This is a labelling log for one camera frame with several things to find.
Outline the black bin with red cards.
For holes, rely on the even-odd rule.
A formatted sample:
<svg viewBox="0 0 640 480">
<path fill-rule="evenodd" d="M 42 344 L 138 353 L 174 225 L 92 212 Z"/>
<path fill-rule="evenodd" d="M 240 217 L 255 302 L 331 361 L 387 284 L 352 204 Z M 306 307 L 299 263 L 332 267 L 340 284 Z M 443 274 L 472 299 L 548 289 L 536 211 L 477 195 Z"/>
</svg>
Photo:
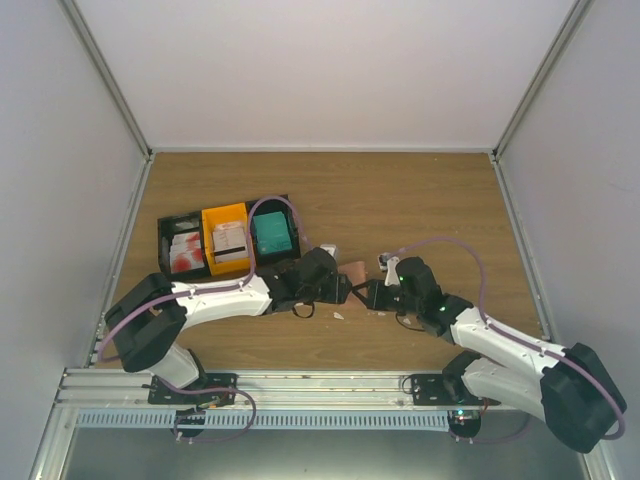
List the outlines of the black bin with red cards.
<svg viewBox="0 0 640 480">
<path fill-rule="evenodd" d="M 157 220 L 158 265 L 172 280 L 201 279 L 209 275 L 200 211 Z"/>
</svg>

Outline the yellow bin with white cards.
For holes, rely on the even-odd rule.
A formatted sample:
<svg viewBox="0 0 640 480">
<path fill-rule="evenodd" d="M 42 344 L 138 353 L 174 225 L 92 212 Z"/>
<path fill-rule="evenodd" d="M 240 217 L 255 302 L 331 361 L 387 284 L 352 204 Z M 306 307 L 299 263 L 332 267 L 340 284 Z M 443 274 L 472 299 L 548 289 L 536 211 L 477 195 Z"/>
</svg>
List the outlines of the yellow bin with white cards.
<svg viewBox="0 0 640 480">
<path fill-rule="evenodd" d="M 235 203 L 202 211 L 204 252 L 212 276 L 248 270 L 247 208 Z"/>
</svg>

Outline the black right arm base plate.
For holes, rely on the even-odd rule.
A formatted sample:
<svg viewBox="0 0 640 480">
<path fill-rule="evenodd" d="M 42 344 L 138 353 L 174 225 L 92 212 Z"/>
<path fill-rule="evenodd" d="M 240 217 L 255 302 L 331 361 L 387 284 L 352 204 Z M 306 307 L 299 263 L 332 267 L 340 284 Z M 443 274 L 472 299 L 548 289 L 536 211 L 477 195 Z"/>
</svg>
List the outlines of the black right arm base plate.
<svg viewBox="0 0 640 480">
<path fill-rule="evenodd" d="M 409 395 L 415 406 L 481 407 L 485 403 L 498 405 L 497 401 L 485 401 L 470 393 L 457 376 L 441 373 L 414 373 L 400 380 L 401 391 Z"/>
</svg>

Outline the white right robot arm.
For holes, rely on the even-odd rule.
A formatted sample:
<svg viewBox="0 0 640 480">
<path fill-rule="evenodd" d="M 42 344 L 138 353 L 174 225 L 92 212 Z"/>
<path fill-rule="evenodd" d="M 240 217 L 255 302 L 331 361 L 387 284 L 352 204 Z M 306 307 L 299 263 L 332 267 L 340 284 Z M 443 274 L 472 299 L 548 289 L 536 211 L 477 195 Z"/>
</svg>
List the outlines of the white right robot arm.
<svg viewBox="0 0 640 480">
<path fill-rule="evenodd" d="M 451 403 L 494 400 L 544 422 L 565 446 L 590 452 L 624 433 L 627 403 L 590 347 L 536 339 L 445 293 L 419 257 L 387 261 L 386 277 L 353 287 L 370 310 L 415 316 L 422 329 L 462 348 L 442 371 Z"/>
</svg>

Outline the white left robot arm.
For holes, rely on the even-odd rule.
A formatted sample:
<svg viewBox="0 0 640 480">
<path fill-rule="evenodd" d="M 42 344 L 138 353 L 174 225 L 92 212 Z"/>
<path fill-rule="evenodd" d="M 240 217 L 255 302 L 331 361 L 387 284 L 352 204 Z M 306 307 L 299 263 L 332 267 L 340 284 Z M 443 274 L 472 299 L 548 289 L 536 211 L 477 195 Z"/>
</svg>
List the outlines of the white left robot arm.
<svg viewBox="0 0 640 480">
<path fill-rule="evenodd" d="M 322 247 L 232 280 L 184 283 L 150 274 L 107 312 L 104 343 L 115 346 L 114 359 L 125 372 L 149 371 L 181 402 L 193 404 L 205 395 L 206 380 L 196 355 L 177 343 L 183 331 L 232 317 L 294 312 L 299 305 L 341 305 L 351 287 Z"/>
</svg>

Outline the black bin with teal cards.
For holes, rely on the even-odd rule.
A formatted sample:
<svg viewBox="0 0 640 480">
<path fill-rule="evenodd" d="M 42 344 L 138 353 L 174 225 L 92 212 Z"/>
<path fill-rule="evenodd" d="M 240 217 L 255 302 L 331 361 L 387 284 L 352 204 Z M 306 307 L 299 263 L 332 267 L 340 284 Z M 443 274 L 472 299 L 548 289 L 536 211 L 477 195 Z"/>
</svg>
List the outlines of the black bin with teal cards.
<svg viewBox="0 0 640 480">
<path fill-rule="evenodd" d="M 257 268 L 300 258 L 299 232 L 287 204 L 273 199 L 262 203 L 254 212 L 250 231 Z"/>
</svg>

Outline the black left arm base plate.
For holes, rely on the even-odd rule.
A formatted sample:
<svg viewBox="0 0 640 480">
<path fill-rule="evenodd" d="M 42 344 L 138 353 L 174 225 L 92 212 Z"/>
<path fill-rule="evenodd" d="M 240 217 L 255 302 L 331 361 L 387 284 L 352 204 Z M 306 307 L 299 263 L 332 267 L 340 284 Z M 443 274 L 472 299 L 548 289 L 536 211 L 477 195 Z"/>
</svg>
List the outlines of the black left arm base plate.
<svg viewBox="0 0 640 480">
<path fill-rule="evenodd" d="M 235 388 L 238 375 L 235 373 L 207 373 L 205 380 L 198 380 L 193 385 L 182 387 L 189 394 L 171 390 L 157 376 L 153 376 L 150 384 L 144 384 L 148 389 L 147 402 L 151 405 L 231 405 L 235 401 L 235 394 L 229 392 L 192 394 L 192 391 L 211 388 Z"/>
</svg>

